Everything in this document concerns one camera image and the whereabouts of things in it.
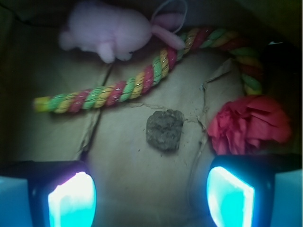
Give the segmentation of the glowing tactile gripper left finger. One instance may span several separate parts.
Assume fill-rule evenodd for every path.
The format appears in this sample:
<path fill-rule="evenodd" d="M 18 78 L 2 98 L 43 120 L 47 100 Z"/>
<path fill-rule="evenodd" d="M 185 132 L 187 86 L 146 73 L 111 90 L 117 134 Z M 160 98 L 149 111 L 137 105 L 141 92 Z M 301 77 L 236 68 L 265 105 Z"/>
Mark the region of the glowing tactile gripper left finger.
<path fill-rule="evenodd" d="M 82 161 L 0 164 L 2 227 L 90 227 L 96 187 Z"/>

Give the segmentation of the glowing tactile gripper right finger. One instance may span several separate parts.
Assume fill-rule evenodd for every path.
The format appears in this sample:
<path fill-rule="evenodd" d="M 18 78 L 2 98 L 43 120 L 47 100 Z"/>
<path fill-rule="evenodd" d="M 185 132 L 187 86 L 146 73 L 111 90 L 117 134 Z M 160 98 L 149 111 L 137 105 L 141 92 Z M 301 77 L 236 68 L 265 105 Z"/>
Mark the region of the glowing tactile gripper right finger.
<path fill-rule="evenodd" d="M 217 156 L 207 176 L 206 197 L 218 227 L 301 227 L 303 157 Z"/>

